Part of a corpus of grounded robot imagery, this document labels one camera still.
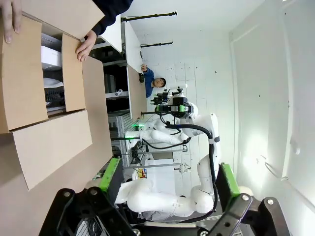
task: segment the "black bracket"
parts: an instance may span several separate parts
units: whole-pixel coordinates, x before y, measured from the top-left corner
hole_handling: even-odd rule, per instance
[[[144,75],[139,73],[139,82],[140,84],[144,83]]]

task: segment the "black rod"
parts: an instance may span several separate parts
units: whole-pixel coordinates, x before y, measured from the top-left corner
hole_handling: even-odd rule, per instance
[[[162,45],[168,45],[173,44],[173,42],[169,43],[156,43],[156,44],[148,44],[148,45],[141,45],[140,48],[148,48],[148,47],[154,47],[154,46],[162,46]]]
[[[176,16],[176,15],[177,15],[177,12],[173,11],[170,13],[154,14],[154,15],[147,15],[147,16],[137,16],[137,17],[132,17],[132,18],[122,17],[121,21],[127,22],[127,21],[134,21],[134,20],[140,20],[140,19],[146,19],[146,18],[153,18],[153,17],[160,17],[160,16]]]

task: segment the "open cardboard box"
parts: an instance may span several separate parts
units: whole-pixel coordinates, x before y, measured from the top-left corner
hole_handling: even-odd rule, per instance
[[[82,63],[75,53],[80,41],[62,34],[66,113],[48,117],[41,34],[42,23],[27,17],[22,17],[21,33],[13,34],[10,44],[0,29],[0,133],[13,134],[28,189],[92,144]]]

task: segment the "cardboard box flap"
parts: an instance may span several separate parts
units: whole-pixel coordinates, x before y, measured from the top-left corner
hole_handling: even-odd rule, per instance
[[[87,111],[14,131],[13,137],[29,190],[92,144]]]
[[[67,112],[85,109],[82,62],[75,53],[80,44],[80,41],[63,34],[63,85]]]
[[[92,0],[22,0],[23,11],[78,39],[104,17]]]
[[[7,129],[47,119],[41,68],[41,23],[22,17],[22,30],[12,42],[2,38],[1,96]]]

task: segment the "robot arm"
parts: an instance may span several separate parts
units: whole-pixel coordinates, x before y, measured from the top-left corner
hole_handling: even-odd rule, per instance
[[[214,189],[214,181],[218,175],[221,158],[218,119],[215,114],[198,115],[198,108],[193,103],[188,102],[180,89],[177,93],[172,93],[171,97],[167,97],[166,94],[168,93],[163,93],[159,96],[159,99],[156,99],[156,101],[159,101],[156,113],[160,116],[171,114],[174,119],[177,119],[177,124],[171,125],[171,123],[165,122],[161,117],[143,127],[147,130],[127,132],[127,137],[138,138],[127,140],[127,142],[135,145],[140,139],[144,141],[156,140],[170,145],[178,145],[189,137],[206,133],[209,138],[210,153],[197,164],[201,185],[192,188],[189,198],[182,198],[164,193],[153,193],[152,183],[149,180],[136,180],[133,181],[132,188],[130,188],[130,183],[122,184],[121,191],[124,192],[122,194],[124,197],[120,198],[120,194],[118,194],[116,203],[125,202],[127,192],[128,207],[135,212],[154,210],[184,217],[191,215],[194,211],[204,214],[211,212],[211,210],[214,211],[217,204],[217,192]],[[179,136],[170,134],[175,129],[181,129],[182,132]],[[138,195],[144,192],[146,194],[142,198],[145,198],[145,201],[139,203],[133,200],[138,199]]]

